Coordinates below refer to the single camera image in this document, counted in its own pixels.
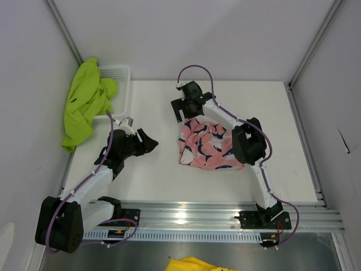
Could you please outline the pink shark print shorts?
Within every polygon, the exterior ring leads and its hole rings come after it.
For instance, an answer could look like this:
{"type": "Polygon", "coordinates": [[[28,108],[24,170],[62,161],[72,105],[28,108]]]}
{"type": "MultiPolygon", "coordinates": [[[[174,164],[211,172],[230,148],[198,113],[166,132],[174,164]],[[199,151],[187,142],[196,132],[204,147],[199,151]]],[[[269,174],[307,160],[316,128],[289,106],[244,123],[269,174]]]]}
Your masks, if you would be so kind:
{"type": "Polygon", "coordinates": [[[181,165],[204,170],[244,168],[244,164],[235,158],[231,132],[208,117],[185,119],[178,143],[181,165]]]}

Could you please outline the lime green shorts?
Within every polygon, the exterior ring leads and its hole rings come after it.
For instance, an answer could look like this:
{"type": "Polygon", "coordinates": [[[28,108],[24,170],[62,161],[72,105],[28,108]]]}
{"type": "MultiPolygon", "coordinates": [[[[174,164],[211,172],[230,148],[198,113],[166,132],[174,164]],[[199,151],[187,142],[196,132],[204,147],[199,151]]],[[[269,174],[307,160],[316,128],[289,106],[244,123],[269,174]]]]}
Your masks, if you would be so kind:
{"type": "Polygon", "coordinates": [[[102,77],[96,57],[88,58],[77,70],[64,110],[65,137],[62,147],[73,153],[92,136],[95,116],[113,112],[110,101],[118,93],[116,80],[102,77]]]}

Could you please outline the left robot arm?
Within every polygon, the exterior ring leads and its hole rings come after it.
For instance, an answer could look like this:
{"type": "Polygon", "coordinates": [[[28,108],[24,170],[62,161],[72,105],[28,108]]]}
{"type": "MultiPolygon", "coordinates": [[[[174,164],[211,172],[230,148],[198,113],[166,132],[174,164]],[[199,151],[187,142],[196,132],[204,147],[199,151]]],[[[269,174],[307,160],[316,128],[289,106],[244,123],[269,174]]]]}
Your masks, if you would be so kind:
{"type": "Polygon", "coordinates": [[[123,215],[121,201],[98,193],[114,181],[124,168],[125,160],[152,152],[158,142],[142,129],[135,133],[126,129],[112,130],[107,145],[88,175],[57,197],[48,196],[41,205],[35,242],[51,252],[73,253],[84,234],[98,225],[122,223],[137,227],[138,223],[123,215]]]}

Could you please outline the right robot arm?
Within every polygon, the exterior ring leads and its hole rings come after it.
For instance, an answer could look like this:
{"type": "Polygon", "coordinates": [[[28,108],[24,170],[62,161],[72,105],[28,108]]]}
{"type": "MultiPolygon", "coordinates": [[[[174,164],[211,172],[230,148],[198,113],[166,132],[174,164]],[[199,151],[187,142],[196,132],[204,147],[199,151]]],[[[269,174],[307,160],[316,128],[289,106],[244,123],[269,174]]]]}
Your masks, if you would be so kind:
{"type": "Polygon", "coordinates": [[[178,85],[182,92],[171,106],[183,124],[179,163],[207,170],[242,169],[249,165],[256,182],[256,211],[238,216],[244,229],[273,229],[284,212],[282,201],[271,192],[265,162],[272,155],[269,139],[257,118],[242,120],[223,108],[213,93],[203,93],[194,81],[178,85]]]}

